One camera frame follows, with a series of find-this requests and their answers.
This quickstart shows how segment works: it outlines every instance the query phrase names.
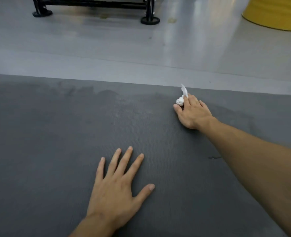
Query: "gray yoga mat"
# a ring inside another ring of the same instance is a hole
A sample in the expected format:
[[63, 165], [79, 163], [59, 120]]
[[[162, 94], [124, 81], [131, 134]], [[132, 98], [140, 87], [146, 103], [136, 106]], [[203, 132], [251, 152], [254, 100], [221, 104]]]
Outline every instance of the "gray yoga mat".
[[[221, 121], [291, 148], [291, 96], [188, 88]], [[285, 236], [172, 108], [179, 87], [0, 75], [0, 236], [67, 236], [102, 156], [134, 147], [156, 189], [116, 236]]]

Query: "yellow base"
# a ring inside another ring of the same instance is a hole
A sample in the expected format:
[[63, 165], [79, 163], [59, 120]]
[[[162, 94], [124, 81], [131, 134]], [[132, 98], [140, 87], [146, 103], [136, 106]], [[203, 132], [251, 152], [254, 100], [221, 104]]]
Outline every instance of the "yellow base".
[[250, 0], [242, 16], [262, 26], [291, 31], [291, 0]]

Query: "right hand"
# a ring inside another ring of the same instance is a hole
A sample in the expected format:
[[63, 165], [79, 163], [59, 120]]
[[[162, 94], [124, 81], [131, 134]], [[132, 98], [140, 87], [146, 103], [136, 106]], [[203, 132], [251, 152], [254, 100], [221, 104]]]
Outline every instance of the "right hand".
[[184, 110], [177, 104], [174, 104], [173, 107], [179, 121], [189, 129], [201, 131], [213, 118], [207, 105], [191, 94], [188, 94], [188, 98], [184, 96]]

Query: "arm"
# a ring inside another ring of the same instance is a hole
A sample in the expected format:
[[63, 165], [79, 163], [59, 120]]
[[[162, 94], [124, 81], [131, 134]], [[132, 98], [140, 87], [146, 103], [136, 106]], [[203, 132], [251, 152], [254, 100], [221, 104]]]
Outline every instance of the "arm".
[[124, 174], [132, 154], [129, 147], [118, 167], [121, 149], [117, 149], [104, 178], [105, 158], [101, 158], [86, 217], [80, 222], [70, 237], [110, 237], [124, 226], [140, 209], [144, 200], [154, 190], [154, 184], [148, 184], [141, 192], [132, 197], [131, 183], [138, 171], [144, 155], [140, 154], [129, 170]]
[[246, 190], [291, 236], [291, 149], [219, 122], [193, 95], [184, 98], [184, 110], [174, 109], [184, 126], [208, 137]]

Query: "gray floor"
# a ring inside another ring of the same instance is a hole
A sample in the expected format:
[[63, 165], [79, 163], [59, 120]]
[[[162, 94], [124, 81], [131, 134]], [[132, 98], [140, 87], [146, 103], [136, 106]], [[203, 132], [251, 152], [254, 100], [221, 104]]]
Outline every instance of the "gray floor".
[[157, 0], [145, 26], [142, 10], [37, 19], [32, 0], [0, 0], [0, 74], [291, 94], [291, 32], [244, 20], [247, 2]]

